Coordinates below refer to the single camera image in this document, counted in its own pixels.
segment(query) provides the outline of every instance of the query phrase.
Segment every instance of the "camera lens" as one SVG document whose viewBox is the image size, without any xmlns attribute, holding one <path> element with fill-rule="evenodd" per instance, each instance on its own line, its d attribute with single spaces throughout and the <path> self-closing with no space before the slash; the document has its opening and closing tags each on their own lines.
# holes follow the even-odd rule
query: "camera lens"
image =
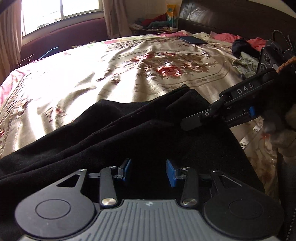
<svg viewBox="0 0 296 241">
<path fill-rule="evenodd" d="M 264 54 L 264 60 L 267 64 L 270 64 L 270 58 L 267 54 Z"/>
<path fill-rule="evenodd" d="M 266 68 L 265 64 L 261 64 L 261 65 L 260 65 L 260 69 L 261 69 L 261 71 L 264 71 L 264 70 L 266 70 L 267 68 Z"/>
</svg>

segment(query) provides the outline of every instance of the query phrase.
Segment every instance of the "beige curtain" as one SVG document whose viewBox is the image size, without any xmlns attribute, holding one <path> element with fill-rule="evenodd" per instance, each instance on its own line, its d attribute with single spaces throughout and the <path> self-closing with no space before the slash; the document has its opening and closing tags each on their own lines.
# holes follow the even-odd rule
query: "beige curtain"
<svg viewBox="0 0 296 241">
<path fill-rule="evenodd" d="M 107 33 L 110 39 L 131 36 L 124 0 L 103 0 Z"/>
<path fill-rule="evenodd" d="M 20 61 L 22 0 L 16 0 L 0 14 L 0 84 Z"/>
</svg>

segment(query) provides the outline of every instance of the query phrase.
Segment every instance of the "floral pattern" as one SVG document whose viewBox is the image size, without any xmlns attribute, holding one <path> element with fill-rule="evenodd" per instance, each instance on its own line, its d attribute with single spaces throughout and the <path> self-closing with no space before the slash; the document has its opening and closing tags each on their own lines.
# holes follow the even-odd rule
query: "floral pattern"
<svg viewBox="0 0 296 241">
<path fill-rule="evenodd" d="M 236 58 L 230 43 L 205 33 L 194 36 L 208 44 L 197 46 L 156 35 L 120 38 L 80 46 L 14 70 L 3 85 L 13 83 L 0 110 L 0 155 L 72 122 L 100 99 L 149 101 L 186 84 L 214 102 L 220 92 L 241 81 L 231 66 Z M 266 193 L 276 199 L 276 155 L 261 127 L 258 119 L 232 131 Z"/>
</svg>

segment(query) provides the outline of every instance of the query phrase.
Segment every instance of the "dark clothing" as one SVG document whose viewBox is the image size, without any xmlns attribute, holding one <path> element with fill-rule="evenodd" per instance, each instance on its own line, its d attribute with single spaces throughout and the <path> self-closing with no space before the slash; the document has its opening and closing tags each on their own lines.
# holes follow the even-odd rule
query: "dark clothing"
<svg viewBox="0 0 296 241">
<path fill-rule="evenodd" d="M 16 205 L 41 188 L 86 168 L 99 172 L 127 157 L 138 173 L 139 198 L 166 195 L 166 159 L 199 173 L 219 169 L 264 191 L 249 160 L 227 125 L 216 120 L 192 131 L 182 118 L 208 108 L 195 90 L 180 87 L 150 102 L 100 100 L 74 122 L 0 160 L 0 237 L 20 237 L 14 223 Z"/>
<path fill-rule="evenodd" d="M 148 27 L 149 24 L 151 24 L 152 22 L 161 22 L 161 21 L 167 21 L 167 16 L 166 16 L 166 13 L 160 15 L 160 16 L 157 16 L 156 18 L 148 18 L 148 19 L 145 19 L 144 21 L 141 22 L 141 25 L 143 27 Z"/>
<path fill-rule="evenodd" d="M 241 52 L 245 52 L 257 59 L 260 58 L 260 52 L 254 49 L 245 39 L 237 39 L 232 44 L 232 54 L 235 57 L 241 57 Z"/>
</svg>

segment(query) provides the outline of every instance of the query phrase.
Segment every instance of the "metal screw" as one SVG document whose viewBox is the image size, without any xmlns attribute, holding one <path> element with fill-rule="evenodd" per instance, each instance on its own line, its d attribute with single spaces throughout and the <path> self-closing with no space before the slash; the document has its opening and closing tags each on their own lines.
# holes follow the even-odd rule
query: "metal screw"
<svg viewBox="0 0 296 241">
<path fill-rule="evenodd" d="M 117 203 L 116 199 L 112 197 L 104 198 L 101 203 L 105 206 L 113 206 Z"/>
<path fill-rule="evenodd" d="M 186 198 L 182 201 L 182 203 L 185 205 L 185 206 L 194 206 L 197 204 L 197 200 L 194 199 L 194 198 Z"/>
</svg>

